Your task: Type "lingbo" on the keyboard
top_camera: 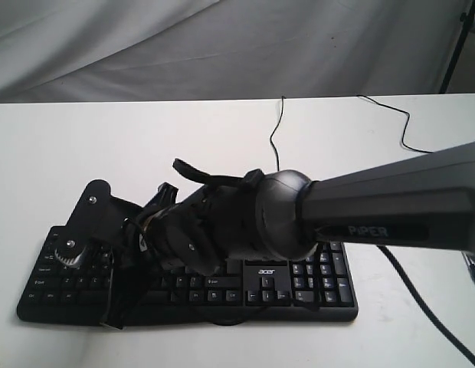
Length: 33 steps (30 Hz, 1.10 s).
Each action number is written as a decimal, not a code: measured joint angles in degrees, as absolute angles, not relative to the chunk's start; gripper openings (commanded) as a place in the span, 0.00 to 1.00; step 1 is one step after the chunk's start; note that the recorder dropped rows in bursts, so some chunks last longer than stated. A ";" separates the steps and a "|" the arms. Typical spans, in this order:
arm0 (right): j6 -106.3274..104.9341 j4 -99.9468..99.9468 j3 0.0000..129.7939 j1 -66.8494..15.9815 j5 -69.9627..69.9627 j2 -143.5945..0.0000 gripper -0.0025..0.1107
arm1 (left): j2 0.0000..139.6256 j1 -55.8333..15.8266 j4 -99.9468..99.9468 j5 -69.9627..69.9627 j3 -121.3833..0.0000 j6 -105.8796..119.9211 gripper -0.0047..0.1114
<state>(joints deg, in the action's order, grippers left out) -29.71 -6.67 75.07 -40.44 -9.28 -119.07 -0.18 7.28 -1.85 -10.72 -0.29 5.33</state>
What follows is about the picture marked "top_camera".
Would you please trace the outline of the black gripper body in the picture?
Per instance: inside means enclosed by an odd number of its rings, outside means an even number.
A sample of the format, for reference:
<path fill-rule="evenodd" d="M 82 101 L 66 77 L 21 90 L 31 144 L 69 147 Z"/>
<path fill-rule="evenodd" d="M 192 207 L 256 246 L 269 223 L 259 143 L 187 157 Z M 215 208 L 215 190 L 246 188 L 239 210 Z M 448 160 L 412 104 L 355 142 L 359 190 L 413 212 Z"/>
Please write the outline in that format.
<path fill-rule="evenodd" d="M 186 266 L 213 275 L 226 261 L 211 221 L 224 189 L 204 185 L 181 202 L 176 201 L 177 193 L 176 187 L 164 182 L 142 211 L 126 221 L 126 256 L 145 271 Z"/>

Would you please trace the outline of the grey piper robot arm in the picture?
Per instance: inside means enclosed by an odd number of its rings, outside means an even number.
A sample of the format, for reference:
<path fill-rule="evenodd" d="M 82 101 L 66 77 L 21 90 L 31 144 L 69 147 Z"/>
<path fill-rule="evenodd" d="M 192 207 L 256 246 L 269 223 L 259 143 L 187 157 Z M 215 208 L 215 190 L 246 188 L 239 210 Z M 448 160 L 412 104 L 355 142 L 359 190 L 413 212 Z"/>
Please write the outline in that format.
<path fill-rule="evenodd" d="M 162 186 L 124 222 L 104 325 L 122 328 L 154 279 L 181 266 L 209 276 L 229 259 L 299 261 L 334 241 L 475 255 L 475 142 L 326 181 L 173 166 L 199 188 L 176 202 Z"/>

